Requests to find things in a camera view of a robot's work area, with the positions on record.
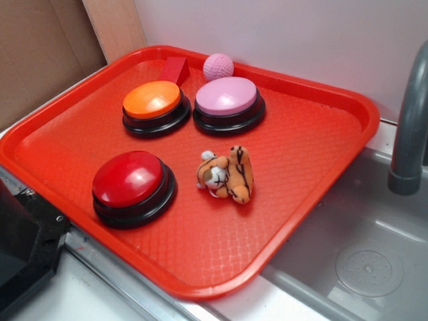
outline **faucet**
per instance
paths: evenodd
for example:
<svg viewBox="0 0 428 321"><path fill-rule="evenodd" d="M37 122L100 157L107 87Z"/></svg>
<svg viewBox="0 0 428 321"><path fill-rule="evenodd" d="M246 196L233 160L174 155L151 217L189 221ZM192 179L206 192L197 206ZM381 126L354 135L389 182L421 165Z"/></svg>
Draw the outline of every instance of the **faucet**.
<svg viewBox="0 0 428 321"><path fill-rule="evenodd" d="M395 136L388 187L399 195L419 190L428 165L428 41L419 50L407 82Z"/></svg>

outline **sink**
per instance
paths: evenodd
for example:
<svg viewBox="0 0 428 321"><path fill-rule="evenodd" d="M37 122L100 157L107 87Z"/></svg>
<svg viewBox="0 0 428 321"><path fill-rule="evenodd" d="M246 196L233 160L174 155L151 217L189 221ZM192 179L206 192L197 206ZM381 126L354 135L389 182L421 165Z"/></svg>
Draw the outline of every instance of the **sink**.
<svg viewBox="0 0 428 321"><path fill-rule="evenodd" d="M262 276L331 320L426 320L428 173L399 196L390 164L365 148Z"/></svg>

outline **red tray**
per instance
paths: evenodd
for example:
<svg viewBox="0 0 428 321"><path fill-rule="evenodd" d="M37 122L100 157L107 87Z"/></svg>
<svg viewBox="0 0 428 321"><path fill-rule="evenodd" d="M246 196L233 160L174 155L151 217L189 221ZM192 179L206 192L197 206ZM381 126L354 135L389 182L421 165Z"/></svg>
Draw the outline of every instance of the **red tray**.
<svg viewBox="0 0 428 321"><path fill-rule="evenodd" d="M181 88L193 102L206 82L207 56L148 47L104 68L10 130L0 162L76 225L169 293L206 300L229 293L260 272L323 194L375 134L379 113L359 94L235 64L266 102L255 129L230 138L201 134L190 119L152 140L129 136L122 101L157 80L165 60L187 57ZM246 146L255 176L253 199L239 205L196 187L204 150L228 155ZM126 231L104 226L92 208L92 179L110 158L146 150L174 172L179 192L155 222Z"/></svg>

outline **pink ball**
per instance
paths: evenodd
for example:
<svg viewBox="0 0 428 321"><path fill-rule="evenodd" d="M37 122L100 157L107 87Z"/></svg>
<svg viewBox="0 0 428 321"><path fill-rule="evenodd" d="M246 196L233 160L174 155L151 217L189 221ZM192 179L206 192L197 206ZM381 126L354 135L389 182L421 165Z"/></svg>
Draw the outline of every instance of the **pink ball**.
<svg viewBox="0 0 428 321"><path fill-rule="evenodd" d="M233 61L224 53L214 53L203 64L203 74L208 81L230 77L234 71Z"/></svg>

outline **plush toy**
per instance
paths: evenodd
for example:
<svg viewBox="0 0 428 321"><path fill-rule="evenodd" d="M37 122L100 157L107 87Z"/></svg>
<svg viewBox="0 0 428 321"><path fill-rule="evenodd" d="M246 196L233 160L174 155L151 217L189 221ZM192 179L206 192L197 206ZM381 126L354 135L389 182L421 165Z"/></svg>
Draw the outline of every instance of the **plush toy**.
<svg viewBox="0 0 428 321"><path fill-rule="evenodd" d="M245 147L232 147L229 157L217 157L209 150L201 156L203 162L197 170L197 186L200 189L209 189L214 197L226 198L231 195L239 204L250 201L254 176Z"/></svg>

